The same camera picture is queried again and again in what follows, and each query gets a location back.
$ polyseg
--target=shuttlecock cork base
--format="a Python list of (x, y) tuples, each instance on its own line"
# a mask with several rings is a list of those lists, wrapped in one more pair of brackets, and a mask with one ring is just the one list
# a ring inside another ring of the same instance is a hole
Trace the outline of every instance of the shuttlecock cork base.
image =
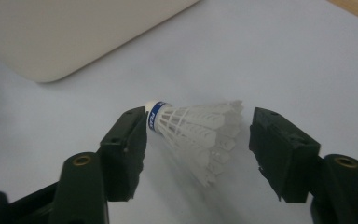
[(230, 159), (228, 152), (236, 145), (242, 120), (241, 101), (177, 108), (154, 101), (145, 107), (147, 126), (164, 136), (203, 186), (214, 183)]

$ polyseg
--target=white table surface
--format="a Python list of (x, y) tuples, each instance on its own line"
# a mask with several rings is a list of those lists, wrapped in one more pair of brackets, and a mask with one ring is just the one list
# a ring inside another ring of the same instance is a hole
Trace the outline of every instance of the white table surface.
[(203, 0), (95, 63), (36, 84), (0, 62), (0, 190), (11, 202), (95, 151), (124, 111), (161, 99), (241, 99), (243, 131), (218, 183), (204, 189), (150, 133), (135, 198), (111, 223), (312, 223), (307, 204), (279, 202), (249, 151), (256, 106), (358, 159), (358, 18), (324, 0)]

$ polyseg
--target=blue band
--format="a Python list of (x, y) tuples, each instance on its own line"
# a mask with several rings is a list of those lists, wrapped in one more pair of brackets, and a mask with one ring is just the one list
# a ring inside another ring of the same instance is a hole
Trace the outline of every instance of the blue band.
[(156, 121), (156, 115), (158, 113), (158, 111), (165, 105), (166, 103), (160, 101), (158, 103), (156, 103), (152, 110), (150, 111), (150, 114), (149, 114), (149, 120), (147, 121), (147, 124), (149, 125), (149, 128), (153, 131), (156, 131), (155, 128), (154, 128), (154, 124), (155, 124), (155, 121)]

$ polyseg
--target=shuttlecock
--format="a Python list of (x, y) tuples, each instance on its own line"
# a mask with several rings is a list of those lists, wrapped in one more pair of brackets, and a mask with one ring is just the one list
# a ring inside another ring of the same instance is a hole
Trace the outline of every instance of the shuttlecock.
[(215, 105), (172, 107), (164, 102), (148, 102), (147, 125), (161, 133), (173, 152), (203, 186), (216, 182), (228, 152), (235, 147), (240, 132), (241, 101)]

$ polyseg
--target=blue label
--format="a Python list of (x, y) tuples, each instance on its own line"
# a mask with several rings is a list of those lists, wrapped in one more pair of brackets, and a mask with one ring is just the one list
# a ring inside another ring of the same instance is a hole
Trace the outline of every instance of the blue label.
[(158, 103), (156, 103), (152, 110), (150, 111), (150, 115), (149, 115), (149, 121), (147, 122), (149, 124), (149, 128), (153, 131), (156, 131), (154, 128), (154, 124), (156, 121), (156, 115), (158, 113), (158, 111), (165, 105), (166, 103), (160, 101)]

